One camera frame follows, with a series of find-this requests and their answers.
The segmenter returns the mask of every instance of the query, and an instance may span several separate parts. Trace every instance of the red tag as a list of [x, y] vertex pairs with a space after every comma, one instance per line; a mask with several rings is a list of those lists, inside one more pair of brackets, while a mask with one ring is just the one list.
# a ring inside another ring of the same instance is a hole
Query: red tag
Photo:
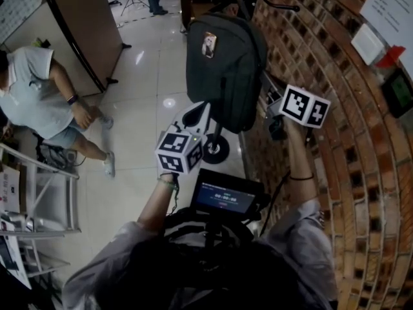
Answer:
[[377, 62], [376, 66], [379, 68], [390, 68], [399, 61], [400, 55], [406, 50], [403, 46], [393, 46], [390, 48], [386, 55]]

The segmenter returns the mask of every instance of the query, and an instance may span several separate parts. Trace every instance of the gray shirt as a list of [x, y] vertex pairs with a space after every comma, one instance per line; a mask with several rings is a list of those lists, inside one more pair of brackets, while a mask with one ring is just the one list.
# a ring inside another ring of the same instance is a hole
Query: gray shirt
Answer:
[[0, 107], [7, 118], [44, 139], [60, 133], [73, 120], [66, 99], [49, 80], [52, 56], [53, 50], [30, 46], [7, 55], [9, 88], [0, 91]]
[[[336, 281], [330, 240], [319, 222], [319, 202], [310, 200], [291, 208], [270, 232], [256, 242], [265, 243], [281, 254], [307, 286], [330, 309], [337, 300]], [[65, 309], [99, 309], [96, 286], [113, 281], [122, 271], [137, 243], [155, 238], [136, 222], [125, 224], [115, 238], [84, 268], [75, 273], [63, 288]]]

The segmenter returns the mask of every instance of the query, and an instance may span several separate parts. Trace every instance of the gray backpack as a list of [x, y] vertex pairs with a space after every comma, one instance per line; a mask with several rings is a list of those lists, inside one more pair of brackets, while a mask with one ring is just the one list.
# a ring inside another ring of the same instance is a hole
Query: gray backpack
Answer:
[[192, 102], [211, 103], [212, 118], [240, 133], [252, 127], [267, 44], [251, 22], [205, 14], [188, 29], [186, 85]]

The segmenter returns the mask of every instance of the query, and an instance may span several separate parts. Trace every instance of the denim shorts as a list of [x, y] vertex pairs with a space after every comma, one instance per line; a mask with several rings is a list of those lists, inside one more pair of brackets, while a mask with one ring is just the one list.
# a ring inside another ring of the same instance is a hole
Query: denim shorts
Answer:
[[77, 124], [76, 120], [72, 119], [67, 128], [51, 137], [50, 139], [45, 140], [45, 143], [47, 143], [48, 145], [69, 149], [75, 143], [78, 135], [80, 135], [84, 131], [85, 129], [82, 129], [79, 124]]

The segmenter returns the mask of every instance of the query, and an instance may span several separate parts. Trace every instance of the shoe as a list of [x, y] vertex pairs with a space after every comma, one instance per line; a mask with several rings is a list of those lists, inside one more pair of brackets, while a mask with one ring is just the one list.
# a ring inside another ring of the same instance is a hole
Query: shoe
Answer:
[[154, 15], [166, 15], [168, 13], [168, 10], [162, 9], [158, 12], [154, 12]]
[[103, 115], [99, 121], [106, 130], [110, 130], [114, 126], [114, 119], [110, 116]]
[[105, 161], [103, 161], [103, 167], [105, 168], [105, 174], [110, 178], [115, 178], [115, 154], [109, 152]]

